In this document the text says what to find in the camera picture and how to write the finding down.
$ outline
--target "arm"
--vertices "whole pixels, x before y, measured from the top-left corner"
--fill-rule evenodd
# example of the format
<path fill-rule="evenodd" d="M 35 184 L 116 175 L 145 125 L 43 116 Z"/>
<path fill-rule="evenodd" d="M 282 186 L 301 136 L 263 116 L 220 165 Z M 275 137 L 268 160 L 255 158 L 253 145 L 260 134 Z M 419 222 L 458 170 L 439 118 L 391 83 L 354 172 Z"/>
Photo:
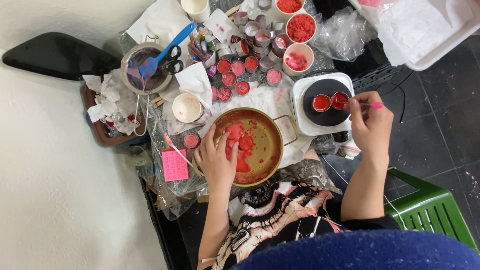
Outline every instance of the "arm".
<path fill-rule="evenodd" d="M 352 136 L 362 150 L 362 161 L 343 196 L 340 211 L 342 221 L 384 216 L 384 184 L 393 113 L 385 107 L 362 108 L 359 102 L 382 102 L 382 99 L 373 91 L 358 94 L 349 100 Z"/>
<path fill-rule="evenodd" d="M 200 147 L 195 150 L 195 160 L 204 172 L 209 192 L 204 233 L 198 250 L 197 270 L 203 270 L 213 265 L 213 260 L 202 263 L 202 259 L 216 257 L 228 234 L 229 223 L 226 207 L 237 167 L 238 142 L 233 145 L 230 160 L 228 160 L 225 147 L 230 132 L 226 132 L 220 137 L 218 147 L 215 149 L 213 143 L 215 127 L 215 124 L 210 127 Z"/>

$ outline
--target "scissors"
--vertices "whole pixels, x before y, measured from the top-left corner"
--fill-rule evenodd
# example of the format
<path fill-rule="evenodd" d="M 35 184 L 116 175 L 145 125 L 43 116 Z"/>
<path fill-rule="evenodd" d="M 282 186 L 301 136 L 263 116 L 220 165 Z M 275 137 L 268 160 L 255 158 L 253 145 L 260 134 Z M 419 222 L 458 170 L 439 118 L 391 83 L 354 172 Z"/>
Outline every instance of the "scissors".
<path fill-rule="evenodd" d="M 181 48 L 178 45 L 173 45 L 168 49 L 167 55 L 165 56 L 165 62 L 159 67 L 163 69 L 168 69 L 168 71 L 172 74 L 179 73 L 180 71 L 183 70 L 183 61 L 179 60 L 179 57 L 181 55 Z"/>

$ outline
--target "black scissors handle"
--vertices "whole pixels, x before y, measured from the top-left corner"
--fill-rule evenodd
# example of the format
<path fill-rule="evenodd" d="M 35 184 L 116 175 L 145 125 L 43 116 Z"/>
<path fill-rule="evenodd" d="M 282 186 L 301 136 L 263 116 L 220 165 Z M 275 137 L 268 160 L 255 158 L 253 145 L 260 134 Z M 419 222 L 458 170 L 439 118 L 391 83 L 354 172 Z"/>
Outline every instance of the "black scissors handle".
<path fill-rule="evenodd" d="M 168 64 L 168 71 L 170 73 L 175 74 L 179 73 L 180 71 L 183 70 L 183 61 L 175 59 L 171 63 Z"/>
<path fill-rule="evenodd" d="M 173 45 L 172 47 L 170 47 L 170 49 L 168 49 L 168 53 L 165 56 L 165 59 L 167 59 L 167 61 L 176 60 L 180 57 L 180 55 L 181 55 L 180 46 Z"/>

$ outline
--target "green plastic chair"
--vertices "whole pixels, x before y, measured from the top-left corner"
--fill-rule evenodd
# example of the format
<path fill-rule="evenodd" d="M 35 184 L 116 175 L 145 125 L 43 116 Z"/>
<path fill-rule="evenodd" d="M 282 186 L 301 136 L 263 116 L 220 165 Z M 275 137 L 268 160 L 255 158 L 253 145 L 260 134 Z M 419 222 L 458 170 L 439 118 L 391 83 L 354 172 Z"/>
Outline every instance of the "green plastic chair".
<path fill-rule="evenodd" d="M 395 167 L 389 168 L 388 173 L 417 189 L 391 201 L 409 230 L 448 235 L 480 254 L 450 191 L 401 172 Z M 385 214 L 392 215 L 403 228 L 397 212 L 390 204 L 386 203 L 384 210 Z"/>

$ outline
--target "blue spatula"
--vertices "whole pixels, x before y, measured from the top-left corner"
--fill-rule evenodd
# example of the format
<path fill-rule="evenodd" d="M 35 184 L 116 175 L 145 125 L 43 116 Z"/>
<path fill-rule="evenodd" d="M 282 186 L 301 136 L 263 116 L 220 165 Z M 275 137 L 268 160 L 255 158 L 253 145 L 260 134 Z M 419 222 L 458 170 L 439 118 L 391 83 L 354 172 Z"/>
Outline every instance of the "blue spatula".
<path fill-rule="evenodd" d="M 184 39 L 190 35 L 190 33 L 193 31 L 193 28 L 195 25 L 193 23 L 187 25 L 180 33 L 170 42 L 170 44 L 158 55 L 157 57 L 149 57 L 147 60 L 143 62 L 143 64 L 140 65 L 138 70 L 140 71 L 140 74 L 142 75 L 143 78 L 150 78 L 155 74 L 158 63 L 160 60 L 162 60 L 166 54 L 168 53 L 168 50 L 170 47 L 173 45 L 178 45 L 180 44 Z"/>

